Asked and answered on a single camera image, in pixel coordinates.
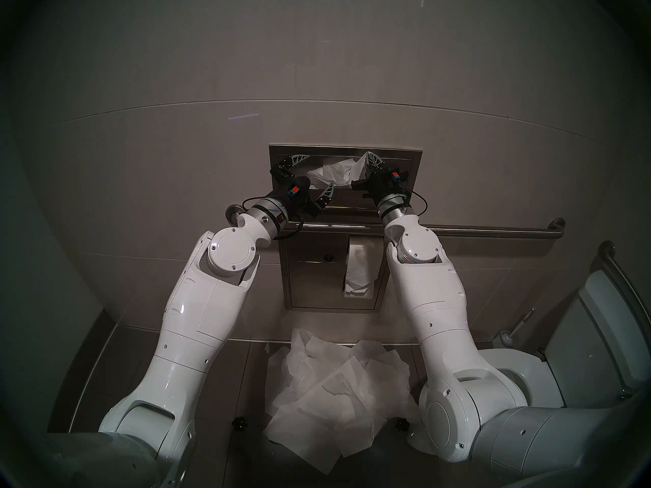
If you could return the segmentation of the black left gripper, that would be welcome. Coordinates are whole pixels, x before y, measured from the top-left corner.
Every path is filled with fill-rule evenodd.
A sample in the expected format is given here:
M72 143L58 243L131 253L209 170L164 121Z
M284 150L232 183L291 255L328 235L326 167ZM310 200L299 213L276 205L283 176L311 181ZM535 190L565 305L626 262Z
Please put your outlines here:
M317 217L333 199L335 185L330 183L321 194L314 200L310 197L311 182L307 176L295 176L292 168L309 156L295 154L285 157L271 167L273 180L280 180L277 186L277 199L287 212L287 217L293 217L298 213L306 213Z

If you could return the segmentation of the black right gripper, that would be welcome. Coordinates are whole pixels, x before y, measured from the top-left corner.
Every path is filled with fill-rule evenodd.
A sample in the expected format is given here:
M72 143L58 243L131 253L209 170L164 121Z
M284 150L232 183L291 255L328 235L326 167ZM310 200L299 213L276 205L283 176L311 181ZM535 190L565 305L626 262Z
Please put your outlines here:
M351 189L363 191L364 199L372 199L380 205L388 196L398 195L408 200L408 190L402 184L399 174L382 174L384 161L375 153L368 151L359 159L359 178L351 182Z

